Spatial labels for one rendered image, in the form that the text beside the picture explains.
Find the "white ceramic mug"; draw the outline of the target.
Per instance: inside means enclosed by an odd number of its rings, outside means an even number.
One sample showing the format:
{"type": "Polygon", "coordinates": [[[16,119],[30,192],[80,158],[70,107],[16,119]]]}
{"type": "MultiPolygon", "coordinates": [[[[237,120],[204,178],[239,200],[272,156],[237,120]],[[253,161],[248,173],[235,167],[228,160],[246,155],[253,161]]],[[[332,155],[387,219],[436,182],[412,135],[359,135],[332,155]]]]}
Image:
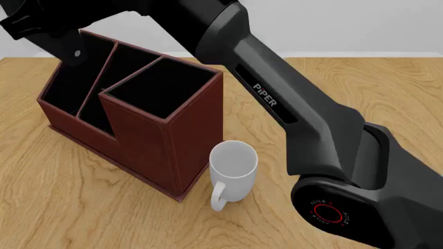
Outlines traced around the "white ceramic mug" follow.
{"type": "Polygon", "coordinates": [[[247,143],[225,140],[216,145],[209,156],[212,209],[219,212],[227,203],[244,199],[253,187],[257,167],[257,152],[247,143]]]}

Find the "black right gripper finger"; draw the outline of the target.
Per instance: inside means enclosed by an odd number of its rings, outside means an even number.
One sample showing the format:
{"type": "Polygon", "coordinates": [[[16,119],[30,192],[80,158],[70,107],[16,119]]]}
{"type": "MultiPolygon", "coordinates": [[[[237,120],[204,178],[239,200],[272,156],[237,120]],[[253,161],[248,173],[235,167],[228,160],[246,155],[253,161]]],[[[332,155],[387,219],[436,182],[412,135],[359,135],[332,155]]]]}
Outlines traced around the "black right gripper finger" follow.
{"type": "Polygon", "coordinates": [[[40,33],[26,39],[70,66],[84,61],[84,40],[79,30],[40,33]]]}

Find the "red-brown desk caddy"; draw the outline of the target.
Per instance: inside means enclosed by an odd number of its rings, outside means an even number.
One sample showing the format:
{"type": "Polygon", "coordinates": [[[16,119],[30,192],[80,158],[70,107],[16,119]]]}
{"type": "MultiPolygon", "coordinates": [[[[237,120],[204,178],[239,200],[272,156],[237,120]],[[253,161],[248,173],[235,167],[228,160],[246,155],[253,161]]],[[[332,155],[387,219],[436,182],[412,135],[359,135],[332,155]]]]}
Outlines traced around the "red-brown desk caddy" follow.
{"type": "Polygon", "coordinates": [[[57,65],[37,101],[50,127],[175,201],[223,140],[223,73],[80,31],[87,59],[57,65]]]}

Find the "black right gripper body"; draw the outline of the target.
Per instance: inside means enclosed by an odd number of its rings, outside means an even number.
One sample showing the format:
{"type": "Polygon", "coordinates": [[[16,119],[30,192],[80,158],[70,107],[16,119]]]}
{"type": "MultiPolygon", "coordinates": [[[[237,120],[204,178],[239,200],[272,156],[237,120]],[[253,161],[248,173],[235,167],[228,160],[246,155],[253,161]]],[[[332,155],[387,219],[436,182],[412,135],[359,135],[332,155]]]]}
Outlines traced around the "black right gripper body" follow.
{"type": "Polygon", "coordinates": [[[89,26],[107,14],[107,0],[23,0],[0,21],[15,40],[89,26]]]}

